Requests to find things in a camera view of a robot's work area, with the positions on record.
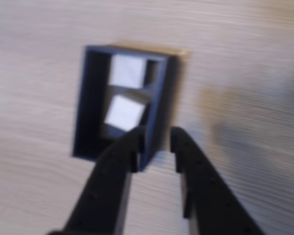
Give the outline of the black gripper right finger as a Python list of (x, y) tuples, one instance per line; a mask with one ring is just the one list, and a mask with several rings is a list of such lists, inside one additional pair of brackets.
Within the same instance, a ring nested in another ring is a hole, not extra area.
[(191, 235), (262, 235), (207, 156), (180, 127), (170, 129), (171, 152), (181, 175), (183, 218)]

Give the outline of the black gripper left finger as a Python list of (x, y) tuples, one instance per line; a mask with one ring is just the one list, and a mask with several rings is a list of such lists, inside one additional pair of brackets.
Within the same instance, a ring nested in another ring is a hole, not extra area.
[(51, 235), (121, 235), (124, 231), (132, 174), (145, 145), (144, 126), (116, 140), (98, 158), (63, 229)]

